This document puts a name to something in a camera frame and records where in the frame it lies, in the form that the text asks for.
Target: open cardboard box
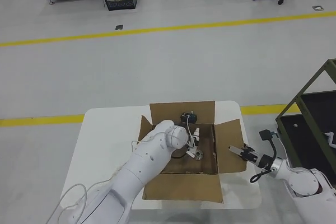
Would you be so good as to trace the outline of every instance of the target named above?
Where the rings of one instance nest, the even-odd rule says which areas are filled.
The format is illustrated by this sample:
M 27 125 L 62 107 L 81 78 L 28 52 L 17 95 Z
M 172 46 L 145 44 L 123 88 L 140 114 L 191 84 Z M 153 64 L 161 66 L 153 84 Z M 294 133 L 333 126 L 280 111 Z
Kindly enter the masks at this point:
M 204 153 L 203 159 L 196 161 L 188 155 L 172 158 L 161 174 L 144 188 L 145 200 L 206 200 L 223 202 L 219 174 L 242 172 L 246 162 L 229 151 L 228 146 L 243 146 L 239 120 L 221 124 L 215 123 L 215 101 L 174 102 L 151 104 L 151 124 L 142 116 L 138 140 L 147 135 L 155 125 L 163 120 L 180 123 L 183 112 L 198 116 L 196 124 L 190 124 L 190 131 L 200 128 L 198 149 Z M 181 156 L 184 149 L 176 150 L 173 156 Z

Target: floor marking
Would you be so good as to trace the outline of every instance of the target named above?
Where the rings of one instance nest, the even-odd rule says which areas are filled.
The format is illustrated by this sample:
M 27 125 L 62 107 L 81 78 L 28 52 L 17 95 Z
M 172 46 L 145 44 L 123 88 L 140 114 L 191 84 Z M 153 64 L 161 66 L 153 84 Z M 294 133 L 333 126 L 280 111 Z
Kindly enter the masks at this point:
M 120 31 L 114 31 L 114 32 L 104 32 L 104 33 L 99 33 L 99 34 L 83 34 L 83 35 L 77 35 L 77 36 L 63 36 L 63 37 L 57 37 L 57 38 L 43 38 L 43 39 L 36 39 L 36 40 L 20 40 L 20 41 L 0 43 L 0 47 L 43 44 L 43 43 L 71 41 L 71 40 L 94 39 L 94 38 L 106 38 L 110 36 L 146 34 L 149 32 L 204 29 L 204 28 L 210 28 L 210 27 L 239 26 L 239 25 L 246 25 L 246 24 L 264 24 L 268 22 L 305 20 L 305 19 L 310 19 L 310 18 L 321 18 L 321 17 L 332 17 L 332 16 L 336 16 L 336 11 L 315 12 L 315 13 L 310 13 L 310 14 L 271 17 L 271 18 L 253 18 L 249 20 L 238 20 L 238 21 L 227 21 L 227 22 L 213 22 L 213 23 L 208 23 L 208 24 L 190 24 L 190 25 L 167 26 L 167 27 L 153 27 L 153 28 L 138 29 L 138 30 L 120 30 Z
M 265 106 L 241 106 L 242 115 L 263 115 L 263 114 L 279 114 L 286 104 L 282 105 L 265 105 Z M 292 105 L 287 111 L 288 113 L 299 113 L 296 104 Z M 49 124 L 76 124 L 82 123 L 84 114 L 67 115 L 67 116 L 46 116 L 37 118 L 9 118 L 0 119 L 0 127 L 16 127 L 16 126 L 36 126 Z

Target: black box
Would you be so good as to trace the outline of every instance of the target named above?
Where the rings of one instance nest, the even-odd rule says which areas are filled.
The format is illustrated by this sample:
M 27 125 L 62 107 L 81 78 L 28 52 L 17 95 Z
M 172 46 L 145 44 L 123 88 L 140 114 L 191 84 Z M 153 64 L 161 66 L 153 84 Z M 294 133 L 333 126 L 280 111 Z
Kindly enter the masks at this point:
M 131 10 L 136 8 L 137 5 L 137 0 L 116 0 L 116 1 L 105 0 L 105 2 L 109 11 Z

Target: concrete floor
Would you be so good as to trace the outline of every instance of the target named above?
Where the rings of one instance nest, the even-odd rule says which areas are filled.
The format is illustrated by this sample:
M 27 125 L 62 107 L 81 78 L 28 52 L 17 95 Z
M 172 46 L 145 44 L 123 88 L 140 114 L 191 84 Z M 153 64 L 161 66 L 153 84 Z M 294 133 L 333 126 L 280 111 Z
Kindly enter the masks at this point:
M 100 0 L 0 0 L 0 42 L 315 13 L 318 4 L 336 10 L 336 0 L 141 0 L 116 12 Z M 285 104 L 329 58 L 336 17 L 0 48 L 0 118 L 190 100 Z M 331 89 L 322 77 L 310 91 Z M 270 152 L 258 131 L 275 129 L 276 116 L 244 116 L 257 150 Z M 0 128 L 0 224 L 46 221 L 80 126 Z M 131 223 L 302 223 L 281 182 L 262 178 L 260 187 L 258 209 L 135 211 Z

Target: green metal frame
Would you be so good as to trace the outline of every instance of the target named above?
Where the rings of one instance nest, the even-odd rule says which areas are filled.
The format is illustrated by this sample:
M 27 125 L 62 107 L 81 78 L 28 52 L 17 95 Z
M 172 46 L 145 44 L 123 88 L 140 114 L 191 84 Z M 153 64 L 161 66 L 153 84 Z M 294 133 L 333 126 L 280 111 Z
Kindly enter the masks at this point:
M 308 108 L 306 107 L 304 101 L 301 98 L 301 95 L 304 94 L 304 92 L 311 86 L 311 84 L 324 72 L 326 71 L 327 74 L 330 76 L 330 78 L 334 81 L 336 84 L 336 65 L 334 63 L 336 59 L 329 59 L 325 62 L 325 64 L 315 73 L 315 75 L 307 82 L 307 84 L 298 92 L 298 94 L 291 100 L 291 102 L 284 108 L 284 110 L 277 116 L 276 122 L 278 124 L 282 140 L 284 141 L 284 144 L 286 145 L 286 150 L 289 154 L 289 159 L 295 166 L 301 166 L 301 162 L 297 156 L 297 153 L 295 149 L 293 148 L 293 145 L 288 137 L 288 134 L 285 130 L 285 127 L 281 121 L 281 117 L 286 113 L 286 111 L 294 104 L 296 103 L 298 108 L 300 109 L 300 112 L 304 116 L 304 119 L 308 126 L 311 129 L 311 132 L 313 133 L 316 141 L 318 142 L 319 146 L 324 152 L 324 155 L 328 159 L 329 163 L 331 164 L 332 169 L 336 173 L 336 156 L 333 153 L 332 149 L 328 145 L 324 135 L 322 134 L 321 130 L 319 129 L 316 121 L 311 116 Z

